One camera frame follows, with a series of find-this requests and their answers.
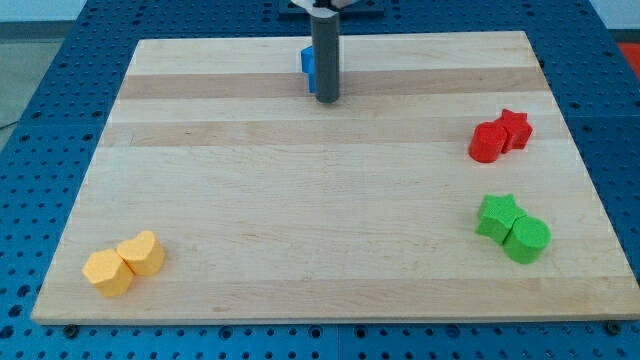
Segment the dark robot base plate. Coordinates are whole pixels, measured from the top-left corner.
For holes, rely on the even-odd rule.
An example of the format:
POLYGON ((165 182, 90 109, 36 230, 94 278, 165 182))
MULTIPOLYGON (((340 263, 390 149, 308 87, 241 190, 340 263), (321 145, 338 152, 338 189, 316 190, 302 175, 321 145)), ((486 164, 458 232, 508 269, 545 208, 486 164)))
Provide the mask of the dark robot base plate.
MULTIPOLYGON (((350 16, 375 15, 385 12, 383 0, 332 0, 331 4, 342 14, 350 16)), ((274 0, 280 17, 307 15, 308 12, 292 0, 274 0)))

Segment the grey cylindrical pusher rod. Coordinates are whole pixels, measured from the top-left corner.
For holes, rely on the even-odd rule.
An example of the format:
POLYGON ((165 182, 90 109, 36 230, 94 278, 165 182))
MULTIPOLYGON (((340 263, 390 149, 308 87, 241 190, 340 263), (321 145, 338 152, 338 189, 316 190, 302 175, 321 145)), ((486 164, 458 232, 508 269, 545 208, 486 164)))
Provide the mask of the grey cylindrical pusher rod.
POLYGON ((329 8, 312 8, 310 19, 315 96, 321 103, 334 103, 340 96, 339 13, 329 8))

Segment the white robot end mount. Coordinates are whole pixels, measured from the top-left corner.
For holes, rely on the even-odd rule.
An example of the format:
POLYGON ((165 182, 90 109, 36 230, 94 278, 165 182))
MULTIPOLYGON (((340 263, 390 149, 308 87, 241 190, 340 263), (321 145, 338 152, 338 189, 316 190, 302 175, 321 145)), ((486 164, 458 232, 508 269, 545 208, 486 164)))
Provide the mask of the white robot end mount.
POLYGON ((291 0, 291 2, 305 10, 311 10, 312 8, 341 10, 357 3, 358 0, 291 0))

